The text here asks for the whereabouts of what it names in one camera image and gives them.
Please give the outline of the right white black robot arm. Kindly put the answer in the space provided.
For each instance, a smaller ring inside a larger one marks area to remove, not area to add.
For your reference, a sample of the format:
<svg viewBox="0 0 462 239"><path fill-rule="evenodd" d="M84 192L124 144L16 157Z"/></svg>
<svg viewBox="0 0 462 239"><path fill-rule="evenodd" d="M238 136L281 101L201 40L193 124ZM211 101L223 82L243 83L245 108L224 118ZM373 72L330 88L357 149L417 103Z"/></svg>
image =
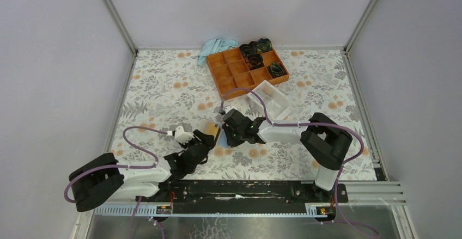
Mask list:
<svg viewBox="0 0 462 239"><path fill-rule="evenodd" d="M353 141L353 132L339 126L323 113L314 113L307 122L250 119L235 108L221 111L227 144L289 143L303 145L319 164L312 193L326 202L334 195L334 186Z"/></svg>

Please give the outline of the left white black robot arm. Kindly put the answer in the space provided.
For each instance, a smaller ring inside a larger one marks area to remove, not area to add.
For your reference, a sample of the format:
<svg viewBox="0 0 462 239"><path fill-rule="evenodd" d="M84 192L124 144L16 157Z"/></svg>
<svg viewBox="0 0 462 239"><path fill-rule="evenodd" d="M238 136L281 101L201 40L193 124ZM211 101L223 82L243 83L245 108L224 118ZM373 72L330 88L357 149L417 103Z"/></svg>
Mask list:
<svg viewBox="0 0 462 239"><path fill-rule="evenodd" d="M129 141L126 135L129 130L130 127L123 131L124 140L152 159L130 163L105 153L73 171L64 189L64 199L74 204L78 212L93 210L108 200L165 200L172 182L182 180L207 163L217 139L216 133L186 132L182 126L173 131L156 130L158 134L173 137L182 148L180 152L160 157Z"/></svg>

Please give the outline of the beige card holder wallet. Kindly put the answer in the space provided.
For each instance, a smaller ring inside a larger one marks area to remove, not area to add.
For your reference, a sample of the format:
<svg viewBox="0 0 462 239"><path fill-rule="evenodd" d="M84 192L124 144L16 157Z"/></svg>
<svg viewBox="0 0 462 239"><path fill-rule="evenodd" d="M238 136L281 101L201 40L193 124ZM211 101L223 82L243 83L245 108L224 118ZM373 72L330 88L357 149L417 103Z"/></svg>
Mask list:
<svg viewBox="0 0 462 239"><path fill-rule="evenodd" d="M220 124L208 119L204 119L199 126L199 130L204 134L212 136L214 138L215 146L230 148L227 143L226 134Z"/></svg>

